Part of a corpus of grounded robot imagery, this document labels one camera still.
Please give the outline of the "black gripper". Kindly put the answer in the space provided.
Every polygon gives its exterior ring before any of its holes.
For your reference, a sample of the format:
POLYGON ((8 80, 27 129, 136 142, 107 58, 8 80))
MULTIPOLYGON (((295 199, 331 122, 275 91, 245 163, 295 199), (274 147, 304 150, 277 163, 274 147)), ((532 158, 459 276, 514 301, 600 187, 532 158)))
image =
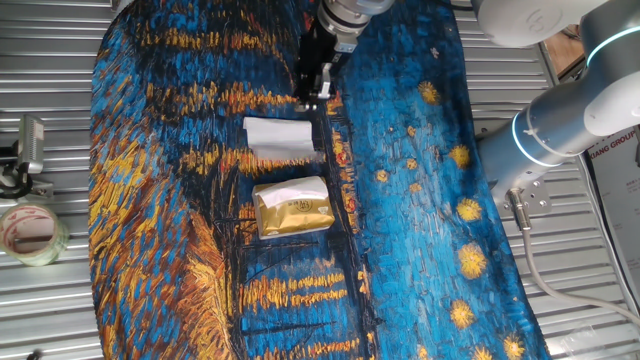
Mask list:
POLYGON ((331 76, 336 77, 345 60, 336 50, 338 36, 329 32, 314 19, 310 29, 300 37, 299 59, 294 96, 297 98, 296 111, 315 111, 319 100, 331 98, 331 76), (319 90, 315 83, 319 74, 319 90))

